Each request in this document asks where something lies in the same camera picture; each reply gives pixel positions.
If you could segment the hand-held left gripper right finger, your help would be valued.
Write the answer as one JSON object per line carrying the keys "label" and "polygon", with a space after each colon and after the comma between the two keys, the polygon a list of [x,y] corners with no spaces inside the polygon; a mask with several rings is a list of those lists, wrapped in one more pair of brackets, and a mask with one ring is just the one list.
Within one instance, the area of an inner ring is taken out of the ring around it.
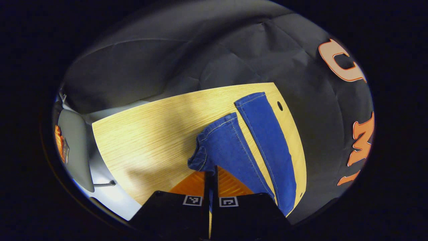
{"label": "hand-held left gripper right finger", "polygon": [[213,178],[213,240],[284,240],[291,224],[267,193],[253,193],[221,167]]}

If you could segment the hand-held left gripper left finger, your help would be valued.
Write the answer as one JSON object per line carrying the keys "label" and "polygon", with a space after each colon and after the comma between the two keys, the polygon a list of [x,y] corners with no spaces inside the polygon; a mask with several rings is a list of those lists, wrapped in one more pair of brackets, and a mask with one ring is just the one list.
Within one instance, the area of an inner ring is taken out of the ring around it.
{"label": "hand-held left gripper left finger", "polygon": [[129,224],[149,240],[208,239],[209,191],[205,172],[194,171],[168,192],[153,192]]}

